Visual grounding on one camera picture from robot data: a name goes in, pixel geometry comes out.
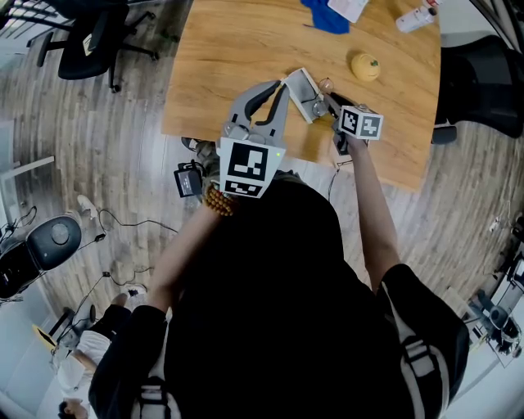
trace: wooden table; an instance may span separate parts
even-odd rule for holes
[[[299,0],[194,0],[162,131],[216,141],[241,92],[305,67],[317,82],[329,77],[337,93],[384,114],[382,139],[369,147],[377,173],[383,182],[418,190],[435,122],[440,33],[438,25],[429,25],[402,34],[395,20],[419,6],[419,0],[371,0],[350,34],[333,35],[307,26],[311,12]],[[358,52],[381,62],[378,80],[353,76],[348,61]],[[307,124],[290,102],[287,155],[333,164],[331,123],[326,115]]]

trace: black shorts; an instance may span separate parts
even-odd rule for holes
[[[113,340],[130,317],[131,312],[128,309],[120,305],[112,304],[106,310],[104,316],[90,327],[89,330],[100,333],[109,340]]]

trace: yellow ball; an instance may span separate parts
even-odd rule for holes
[[[353,57],[351,69],[355,77],[363,82],[372,82],[380,75],[380,63],[374,56],[366,53]]]

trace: bracelet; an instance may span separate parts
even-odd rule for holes
[[[205,206],[224,217],[232,216],[238,207],[237,199],[218,191],[213,183],[206,188],[206,193],[202,201]]]

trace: blue cloth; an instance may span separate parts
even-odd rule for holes
[[[302,4],[311,9],[313,26],[331,34],[348,34],[350,22],[328,7],[328,0],[300,0]]]

